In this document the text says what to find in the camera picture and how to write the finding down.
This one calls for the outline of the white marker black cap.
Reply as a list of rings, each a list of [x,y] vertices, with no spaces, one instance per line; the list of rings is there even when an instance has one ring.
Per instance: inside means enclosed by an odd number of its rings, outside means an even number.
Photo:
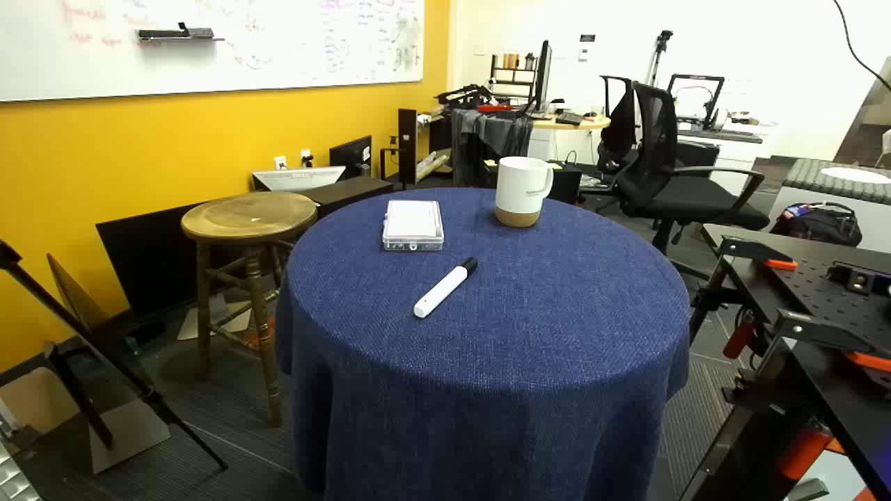
[[[453,271],[447,271],[429,292],[414,301],[411,318],[425,319],[452,292],[457,292],[474,276],[477,265],[477,258],[464,258]]]

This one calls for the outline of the white flat box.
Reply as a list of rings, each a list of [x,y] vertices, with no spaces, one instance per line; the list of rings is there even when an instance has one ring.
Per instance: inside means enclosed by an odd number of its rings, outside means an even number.
[[[446,244],[436,200],[390,200],[381,223],[387,250],[439,250]]]

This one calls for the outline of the white ceramic mug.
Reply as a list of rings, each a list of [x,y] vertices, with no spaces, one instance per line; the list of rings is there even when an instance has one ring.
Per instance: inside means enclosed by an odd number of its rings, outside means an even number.
[[[496,169],[492,215],[502,226],[532,229],[553,186],[553,166],[532,155],[504,155]]]

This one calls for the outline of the blue round tablecloth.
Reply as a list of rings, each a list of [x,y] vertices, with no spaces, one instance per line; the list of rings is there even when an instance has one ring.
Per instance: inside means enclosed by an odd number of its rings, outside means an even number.
[[[385,197],[314,223],[277,301],[296,471],[319,501],[645,501],[687,382],[687,289],[645,239],[559,200],[528,230],[435,190],[446,244],[381,244]],[[414,301],[474,276],[425,319]]]

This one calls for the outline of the white tray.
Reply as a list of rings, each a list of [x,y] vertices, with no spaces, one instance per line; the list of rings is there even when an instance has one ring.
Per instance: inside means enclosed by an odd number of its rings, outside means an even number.
[[[343,166],[297,166],[297,169],[257,169],[254,180],[269,191],[300,191],[337,184]]]

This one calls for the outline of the round wooden stool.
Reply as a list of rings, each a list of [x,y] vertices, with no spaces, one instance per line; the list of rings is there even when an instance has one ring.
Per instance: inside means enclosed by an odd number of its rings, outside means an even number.
[[[250,315],[236,345],[254,350],[264,375],[268,421],[280,424],[280,375],[273,363],[276,324],[269,303],[280,292],[283,257],[318,221],[318,204],[297,191],[248,191],[193,207],[180,230],[195,243],[195,308],[200,367],[212,367],[212,336],[226,324]],[[219,319],[212,318],[212,283],[239,287],[248,303]]]

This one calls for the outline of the black office chair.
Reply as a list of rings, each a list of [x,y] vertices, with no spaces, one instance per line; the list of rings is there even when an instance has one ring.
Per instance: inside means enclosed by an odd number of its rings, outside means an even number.
[[[652,244],[667,250],[674,226],[720,223],[756,230],[768,223],[748,197],[762,184],[755,169],[727,166],[742,175],[742,191],[731,196],[713,180],[710,165],[683,165],[676,141],[674,95],[648,83],[624,80],[624,98],[602,132],[598,161],[609,173],[619,204],[630,218],[652,218]]]

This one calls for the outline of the black flat panel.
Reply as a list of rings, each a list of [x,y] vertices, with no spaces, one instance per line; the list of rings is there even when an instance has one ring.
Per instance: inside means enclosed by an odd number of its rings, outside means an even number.
[[[297,196],[312,197],[318,218],[326,218],[347,204],[392,190],[392,180],[347,178]],[[137,315],[156,315],[195,301],[198,244],[180,230],[180,218],[193,207],[198,204],[95,223],[126,301]],[[212,250],[212,265],[236,258],[243,248],[222,243]]]

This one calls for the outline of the black whiteboard eraser tray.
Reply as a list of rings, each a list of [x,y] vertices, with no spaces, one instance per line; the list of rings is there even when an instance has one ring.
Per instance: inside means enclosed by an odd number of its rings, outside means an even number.
[[[141,27],[140,43],[222,43],[212,27],[188,27],[177,23],[176,27]]]

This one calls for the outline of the black perforated robot table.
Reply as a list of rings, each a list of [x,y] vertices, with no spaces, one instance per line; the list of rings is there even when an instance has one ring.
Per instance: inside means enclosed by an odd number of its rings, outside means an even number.
[[[729,347],[751,347],[731,403],[683,501],[783,501],[839,442],[865,491],[891,501],[887,257],[766,230],[706,226],[715,268],[691,329],[727,306]]]

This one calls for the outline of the black bag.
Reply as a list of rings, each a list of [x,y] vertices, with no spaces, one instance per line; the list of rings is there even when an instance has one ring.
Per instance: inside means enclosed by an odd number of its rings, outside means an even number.
[[[791,204],[772,226],[774,233],[857,248],[857,215],[844,204]]]

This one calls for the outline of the white wall whiteboard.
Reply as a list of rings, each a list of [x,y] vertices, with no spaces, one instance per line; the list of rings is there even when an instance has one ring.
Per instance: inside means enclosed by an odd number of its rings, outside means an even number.
[[[0,0],[0,100],[422,79],[422,0]],[[140,43],[141,27],[222,43]]]

